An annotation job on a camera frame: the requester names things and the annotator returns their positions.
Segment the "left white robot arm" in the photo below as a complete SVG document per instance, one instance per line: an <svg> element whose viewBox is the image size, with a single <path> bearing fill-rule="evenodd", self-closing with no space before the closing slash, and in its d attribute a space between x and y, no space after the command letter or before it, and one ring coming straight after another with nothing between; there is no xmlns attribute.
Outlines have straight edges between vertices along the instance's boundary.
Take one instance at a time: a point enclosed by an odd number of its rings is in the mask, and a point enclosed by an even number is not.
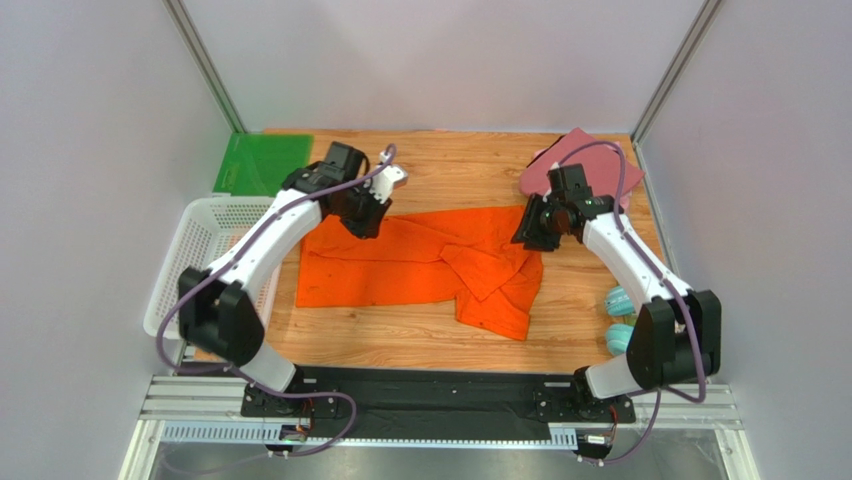
<svg viewBox="0 0 852 480"><path fill-rule="evenodd" d="M273 392L284 392L297 367L266 340L255 303L287 254L328 216L357 239L374 239L408 174L389 144L376 164L333 142L324 159L290 173L272 204L225 254L203 269L186 268L178 300L166 314L181 339L224 360L227 369Z"/></svg>

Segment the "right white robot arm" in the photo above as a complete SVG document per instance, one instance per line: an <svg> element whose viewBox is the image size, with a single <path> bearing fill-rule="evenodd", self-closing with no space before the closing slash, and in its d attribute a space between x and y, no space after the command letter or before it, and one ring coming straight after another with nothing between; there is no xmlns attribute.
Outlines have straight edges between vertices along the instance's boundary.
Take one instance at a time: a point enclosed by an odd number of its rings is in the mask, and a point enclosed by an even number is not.
<svg viewBox="0 0 852 480"><path fill-rule="evenodd" d="M587 401L666 389L693 403L720 367L721 304L674 275L635 234L618 200L596 196L579 164L553 166L546 195L529 197L512 241L552 252L573 236L624 288L638 319L624 353L576 371Z"/></svg>

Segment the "orange t shirt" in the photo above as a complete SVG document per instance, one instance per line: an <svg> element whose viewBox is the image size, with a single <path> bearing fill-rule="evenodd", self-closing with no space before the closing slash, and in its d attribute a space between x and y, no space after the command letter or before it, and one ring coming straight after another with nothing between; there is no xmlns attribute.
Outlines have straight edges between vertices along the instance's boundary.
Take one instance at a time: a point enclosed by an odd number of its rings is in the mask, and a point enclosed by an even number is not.
<svg viewBox="0 0 852 480"><path fill-rule="evenodd" d="M375 239L327 219L302 241L300 308L432 304L452 300L458 322L526 340L544 266L511 239L522 206L389 216Z"/></svg>

